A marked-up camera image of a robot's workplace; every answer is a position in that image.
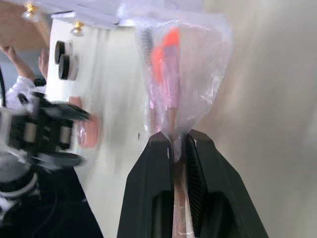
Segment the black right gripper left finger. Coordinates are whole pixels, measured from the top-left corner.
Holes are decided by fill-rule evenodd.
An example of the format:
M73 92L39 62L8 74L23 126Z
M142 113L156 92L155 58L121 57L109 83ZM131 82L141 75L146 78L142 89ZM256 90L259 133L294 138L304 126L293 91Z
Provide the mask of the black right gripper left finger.
M117 237L170 238L174 178L170 141L152 135L127 176Z

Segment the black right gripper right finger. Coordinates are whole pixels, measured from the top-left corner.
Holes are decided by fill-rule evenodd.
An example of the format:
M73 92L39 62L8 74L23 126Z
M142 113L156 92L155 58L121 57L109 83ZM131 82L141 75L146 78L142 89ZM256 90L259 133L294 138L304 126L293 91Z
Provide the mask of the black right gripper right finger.
M231 164L204 133L186 137L187 181L194 235L198 238L266 238L267 232Z

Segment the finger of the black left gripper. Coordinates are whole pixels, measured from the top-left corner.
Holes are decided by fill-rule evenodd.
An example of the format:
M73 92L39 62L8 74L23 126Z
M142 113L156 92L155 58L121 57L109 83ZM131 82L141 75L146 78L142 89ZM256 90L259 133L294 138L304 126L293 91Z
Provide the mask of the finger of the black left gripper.
M51 118L55 120L89 120L91 115L74 104L51 104Z
M49 170L73 168L86 164L85 158L66 152L38 153L37 156L32 158L32 161Z

